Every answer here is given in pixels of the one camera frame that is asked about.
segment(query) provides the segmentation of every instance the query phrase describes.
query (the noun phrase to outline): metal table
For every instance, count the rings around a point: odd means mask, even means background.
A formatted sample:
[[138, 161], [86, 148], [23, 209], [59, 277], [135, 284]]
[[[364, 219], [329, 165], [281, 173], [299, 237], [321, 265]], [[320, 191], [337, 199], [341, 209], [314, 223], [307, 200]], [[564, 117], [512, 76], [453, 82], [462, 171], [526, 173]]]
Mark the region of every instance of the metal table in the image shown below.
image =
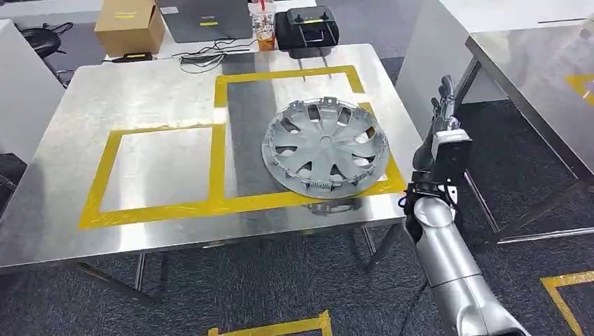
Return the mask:
[[576, 180], [537, 202], [517, 221], [499, 227], [467, 174], [499, 244], [593, 233], [594, 227], [509, 237], [571, 195], [591, 186], [594, 171], [594, 22], [471, 34], [466, 45], [474, 60], [458, 87], [462, 102], [484, 68], [524, 118], [565, 163]]
[[[360, 197], [320, 202], [287, 192], [263, 165], [273, 116], [323, 96], [373, 110], [389, 139], [386, 176]], [[280, 51], [229, 55], [201, 74], [183, 72], [177, 59], [81, 67], [0, 220], [0, 271], [75, 264], [148, 300], [138, 291], [143, 253], [394, 227], [420, 143], [370, 45], [302, 60]], [[84, 263], [119, 253], [140, 254], [134, 288]]]

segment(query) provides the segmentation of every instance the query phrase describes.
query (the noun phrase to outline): white desk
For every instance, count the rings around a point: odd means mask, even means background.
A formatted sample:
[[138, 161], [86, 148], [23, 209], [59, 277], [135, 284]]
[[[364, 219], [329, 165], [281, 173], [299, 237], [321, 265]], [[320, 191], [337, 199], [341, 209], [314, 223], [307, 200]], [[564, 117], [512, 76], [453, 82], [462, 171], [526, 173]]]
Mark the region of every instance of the white desk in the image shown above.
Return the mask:
[[0, 20], [0, 153], [27, 164], [64, 88], [10, 20]]
[[[460, 83], [472, 60], [464, 45], [476, 32], [579, 25], [594, 12], [592, 0], [424, 0], [415, 31], [400, 70], [396, 91], [420, 134], [427, 134], [440, 78]], [[465, 102], [506, 99], [484, 72], [479, 71]]]

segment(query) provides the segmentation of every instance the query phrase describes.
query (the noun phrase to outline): silver robot arm segment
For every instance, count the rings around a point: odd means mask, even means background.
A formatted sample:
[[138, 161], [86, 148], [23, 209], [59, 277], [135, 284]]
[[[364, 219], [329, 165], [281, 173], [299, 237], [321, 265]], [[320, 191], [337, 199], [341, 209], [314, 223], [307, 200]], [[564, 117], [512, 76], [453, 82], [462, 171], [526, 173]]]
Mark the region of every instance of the silver robot arm segment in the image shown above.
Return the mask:
[[452, 79], [441, 82], [431, 130], [413, 160], [418, 171], [406, 191], [405, 231], [449, 335], [529, 335], [491, 292], [454, 222], [453, 190], [467, 167], [471, 139], [454, 116]]
[[[406, 232], [415, 244], [443, 325], [449, 335], [529, 335], [489, 289], [481, 270], [454, 224], [450, 206], [422, 197], [414, 206], [416, 223]], [[422, 234], [415, 237], [412, 229]]]

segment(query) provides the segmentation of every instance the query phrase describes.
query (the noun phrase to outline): gray carpet floor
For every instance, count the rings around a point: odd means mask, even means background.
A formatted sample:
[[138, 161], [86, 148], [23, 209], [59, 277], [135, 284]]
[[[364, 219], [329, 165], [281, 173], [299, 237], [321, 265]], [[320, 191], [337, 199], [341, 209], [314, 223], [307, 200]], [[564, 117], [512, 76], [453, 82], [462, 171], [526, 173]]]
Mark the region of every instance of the gray carpet floor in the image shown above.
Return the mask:
[[[401, 59], [382, 63], [395, 80]], [[475, 140], [471, 171], [497, 219], [513, 218], [544, 189], [568, 181], [560, 162], [509, 102], [466, 105], [461, 116]], [[529, 175], [522, 169], [536, 169], [538, 177], [516, 190], [514, 179]], [[460, 199], [467, 239], [477, 243], [489, 228], [465, 186]], [[591, 201], [580, 195], [538, 226], [587, 223], [594, 213]], [[378, 242], [384, 231], [372, 230]], [[475, 257], [494, 293], [533, 335], [558, 336], [573, 334], [539, 279], [592, 270], [593, 252], [593, 237], [584, 236], [496, 246]], [[405, 239], [371, 273], [362, 270], [367, 257], [360, 232], [151, 254], [144, 286], [162, 301], [153, 306], [64, 267], [0, 276], [0, 335], [206, 335], [213, 327], [225, 332], [294, 321], [325, 309], [334, 335], [396, 335], [424, 275]], [[93, 265], [133, 282], [133, 256], [100, 258]], [[562, 295], [585, 334], [594, 335], [594, 286], [566, 287]], [[444, 334], [426, 290], [404, 335]]]

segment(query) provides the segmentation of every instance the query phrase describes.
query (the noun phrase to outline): yellow tape square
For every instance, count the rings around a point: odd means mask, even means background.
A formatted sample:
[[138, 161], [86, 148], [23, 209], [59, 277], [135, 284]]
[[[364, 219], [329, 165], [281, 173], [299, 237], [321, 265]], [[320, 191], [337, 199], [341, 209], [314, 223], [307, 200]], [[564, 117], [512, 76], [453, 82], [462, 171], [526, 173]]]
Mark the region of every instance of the yellow tape square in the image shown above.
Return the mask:
[[306, 331], [320, 330], [322, 336], [332, 336], [330, 313], [326, 310], [317, 318], [279, 323], [245, 330], [238, 330], [219, 334], [218, 328], [208, 330], [208, 336], [283, 336], [304, 333]]
[[582, 273], [574, 273], [574, 274], [566, 274], [560, 276], [550, 276], [547, 278], [540, 279], [544, 288], [553, 299], [557, 308], [561, 311], [563, 318], [569, 324], [569, 327], [574, 331], [577, 336], [583, 336], [584, 333], [581, 330], [579, 323], [575, 316], [573, 315], [571, 309], [565, 303], [565, 300], [561, 297], [561, 294], [557, 290], [559, 287], [563, 286], [570, 286], [570, 285], [577, 285], [577, 284], [584, 284], [586, 282], [593, 282], [594, 281], [594, 271], [589, 272], [582, 272]]
[[[244, 73], [238, 75], [223, 75], [216, 80], [214, 105], [224, 107], [227, 104], [227, 84], [247, 81], [266, 81], [277, 78], [293, 78], [304, 76], [318, 76], [324, 74], [344, 73], [347, 75], [353, 92], [363, 93], [363, 85], [353, 66], [333, 66], [319, 69], [304, 69], [290, 71], [276, 71], [264, 73]], [[360, 103], [360, 107], [373, 113], [369, 103]], [[147, 132], [162, 132], [167, 130], [187, 130], [191, 128], [210, 127], [212, 129], [208, 198], [205, 201], [185, 202], [161, 206], [148, 206], [138, 209], [123, 209], [116, 211], [99, 210], [111, 170], [116, 161], [121, 139], [126, 134]], [[168, 219], [193, 218], [236, 214], [245, 211], [258, 211], [282, 207], [295, 207], [304, 204], [325, 202], [324, 199], [309, 198], [295, 192], [276, 192], [263, 195], [244, 197], [225, 197], [225, 146], [226, 125], [199, 124], [188, 127], [154, 127], [143, 129], [112, 130], [107, 139], [105, 149], [93, 179], [87, 202], [78, 222], [79, 228], [102, 228], [113, 225], [131, 223], [146, 223], [164, 221]], [[400, 193], [406, 184], [398, 170], [396, 162], [390, 153], [385, 175], [385, 181], [376, 182], [371, 188], [354, 197], [365, 197], [385, 193]]]

